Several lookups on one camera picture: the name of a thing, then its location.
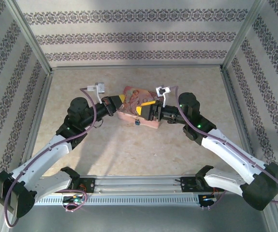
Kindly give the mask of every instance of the wire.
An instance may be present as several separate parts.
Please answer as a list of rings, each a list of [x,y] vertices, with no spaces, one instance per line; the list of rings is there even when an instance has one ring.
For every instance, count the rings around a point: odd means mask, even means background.
[[[218,193],[219,194],[219,191],[218,191],[218,189],[217,188],[213,188],[213,192],[212,192],[212,194],[211,195],[213,195],[214,193]]]
[[[79,187],[83,188],[83,191],[84,191],[84,192],[86,192],[86,191],[87,191],[87,189],[86,189],[85,185],[80,184],[80,185],[79,185]]]
[[[227,142],[226,140],[223,140],[221,138],[218,138],[214,135],[211,135],[211,134],[208,134],[208,133],[205,133],[199,129],[197,129],[189,120],[188,118],[185,116],[183,110],[181,109],[180,105],[179,105],[179,102],[178,102],[178,94],[177,94],[177,90],[178,90],[178,86],[173,86],[170,88],[170,90],[173,90],[175,89],[176,92],[175,92],[175,96],[176,96],[176,104],[177,104],[177,108],[178,108],[178,111],[180,112],[181,116],[183,117],[183,119],[185,120],[185,122],[196,132],[204,135],[204,136],[208,136],[208,137],[211,137],[217,141],[219,141],[220,143],[222,144],[225,144],[225,146],[228,146],[229,148],[231,148],[233,151],[235,151],[237,154],[239,154],[240,156],[242,156],[244,159],[246,159],[249,163],[251,163],[254,167],[257,167],[261,172],[263,172],[264,174],[266,174],[268,177],[270,177],[272,180],[274,180],[277,184],[278,184],[278,179],[276,179],[274,176],[272,176],[269,172],[267,172],[265,169],[263,169],[262,167],[258,166],[256,162],[254,162],[252,159],[250,159],[249,157],[247,157],[245,154],[243,154],[241,151],[239,151],[234,145],[232,145],[231,143]],[[224,195],[225,192],[222,193],[221,197],[219,198],[219,200],[222,199],[223,195]]]
[[[98,125],[98,126],[94,126],[94,128],[99,128],[99,127],[101,127],[102,126],[102,124],[103,124],[103,118],[101,119],[101,124],[100,125]]]
[[[42,155],[44,155],[46,152],[52,150],[54,147],[58,146],[59,144],[62,144],[62,143],[65,143],[65,142],[68,142],[70,140],[73,140],[73,139],[76,139],[78,137],[81,137],[82,135],[85,135],[87,132],[90,131],[91,128],[93,128],[93,126],[95,125],[96,123],[96,119],[97,119],[97,111],[96,111],[96,106],[95,106],[95,103],[93,102],[92,98],[90,97],[90,95],[88,93],[85,92],[85,90],[87,90],[87,88],[80,88],[80,91],[82,91],[86,96],[87,98],[90,100],[90,103],[92,105],[92,108],[94,110],[94,120],[92,121],[91,125],[89,128],[87,128],[84,132],[78,134],[78,135],[75,135],[75,136],[72,136],[70,138],[67,138],[67,139],[64,139],[64,140],[61,140],[53,145],[51,145],[50,147],[44,149],[42,152],[40,152],[39,155],[37,155],[32,161],[30,161],[30,163],[28,163],[26,165],[26,167],[20,172],[20,174],[17,176],[17,178],[13,181],[13,183],[10,185],[9,187],[9,190],[5,196],[5,199],[4,199],[4,221],[5,221],[5,224],[7,225],[7,227],[9,228],[13,228],[17,223],[18,223],[18,218],[15,220],[15,222],[13,223],[13,225],[10,224],[9,222],[9,218],[8,218],[8,202],[9,202],[9,198],[10,198],[10,195],[11,195],[11,192],[15,186],[15,184],[18,182],[18,180],[22,177],[22,175],[24,175],[24,173],[27,171],[27,169],[38,159],[40,158]]]

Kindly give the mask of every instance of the pink box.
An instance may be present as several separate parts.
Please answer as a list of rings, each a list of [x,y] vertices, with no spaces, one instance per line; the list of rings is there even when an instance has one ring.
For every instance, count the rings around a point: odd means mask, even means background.
[[[134,88],[127,86],[124,89],[125,100],[122,106],[117,110],[119,119],[135,123],[136,120],[140,121],[140,125],[148,126],[157,129],[160,122],[147,121],[140,117],[136,111],[136,107],[142,103],[154,100],[163,101],[163,97],[158,97],[156,92],[148,91],[145,89]]]

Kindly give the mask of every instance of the wall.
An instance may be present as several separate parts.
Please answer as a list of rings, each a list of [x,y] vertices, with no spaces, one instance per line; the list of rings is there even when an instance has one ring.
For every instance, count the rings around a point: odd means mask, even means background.
[[[253,152],[278,163],[278,0],[264,3],[228,74]]]
[[[52,67],[221,64],[254,0],[17,0]]]
[[[45,77],[0,0],[0,172],[16,168],[22,159]]]

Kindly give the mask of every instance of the purple cable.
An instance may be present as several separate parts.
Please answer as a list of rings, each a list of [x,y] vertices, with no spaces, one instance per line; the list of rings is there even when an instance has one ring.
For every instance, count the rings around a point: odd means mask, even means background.
[[[92,108],[94,110],[94,120],[92,121],[91,125],[89,128],[87,128],[86,131],[78,134],[78,135],[75,135],[75,136],[72,136],[68,139],[64,139],[64,140],[61,140],[53,145],[51,145],[50,147],[46,148],[45,150],[43,150],[39,155],[37,155],[29,164],[26,165],[26,167],[20,172],[20,174],[17,176],[17,178],[13,181],[13,183],[11,184],[11,186],[9,187],[9,190],[7,192],[7,195],[5,196],[5,199],[4,199],[4,221],[5,221],[5,224],[7,225],[7,227],[9,228],[13,228],[17,222],[18,222],[18,218],[15,220],[14,224],[11,225],[10,222],[9,222],[9,218],[8,218],[8,201],[9,201],[9,198],[10,198],[10,195],[11,195],[11,192],[14,188],[14,185],[18,182],[18,180],[22,177],[22,175],[24,174],[24,172],[38,159],[40,158],[42,155],[44,155],[47,151],[53,149],[54,147],[58,146],[59,144],[62,144],[64,142],[68,142],[70,140],[73,140],[73,139],[76,139],[78,137],[81,137],[82,135],[86,134],[87,132],[90,131],[90,129],[95,125],[96,123],[96,120],[97,120],[97,111],[96,111],[96,106],[95,106],[95,103],[93,102],[92,98],[90,97],[90,95],[88,93],[85,92],[87,88],[80,88],[80,91],[82,91],[86,96],[87,98],[90,100],[90,103],[92,105]]]
[[[218,138],[214,135],[211,135],[211,134],[208,134],[208,133],[205,133],[199,129],[197,129],[194,125],[192,125],[191,122],[189,122],[189,120],[187,119],[187,117],[185,116],[185,114],[183,113],[181,107],[179,106],[179,102],[178,102],[178,94],[177,94],[177,90],[178,90],[178,86],[173,86],[170,88],[171,90],[175,89],[176,90],[176,103],[177,103],[177,108],[178,108],[178,111],[180,112],[181,116],[183,117],[183,119],[185,120],[185,122],[196,132],[204,135],[204,136],[208,136],[208,137],[211,137],[213,139],[216,139],[217,141],[219,141],[220,143],[222,144],[225,144],[226,146],[230,147],[232,150],[234,150],[237,154],[239,154],[240,156],[242,156],[244,159],[246,159],[248,162],[250,162],[254,167],[257,167],[261,172],[263,172],[264,174],[266,174],[268,177],[270,177],[272,180],[274,180],[277,184],[278,184],[278,180],[272,176],[269,172],[267,172],[265,169],[263,169],[262,167],[258,166],[256,162],[252,161],[250,158],[248,158],[246,155],[244,155],[242,152],[240,152],[235,146],[233,146],[231,143],[228,143],[227,141],[221,139],[221,138]]]

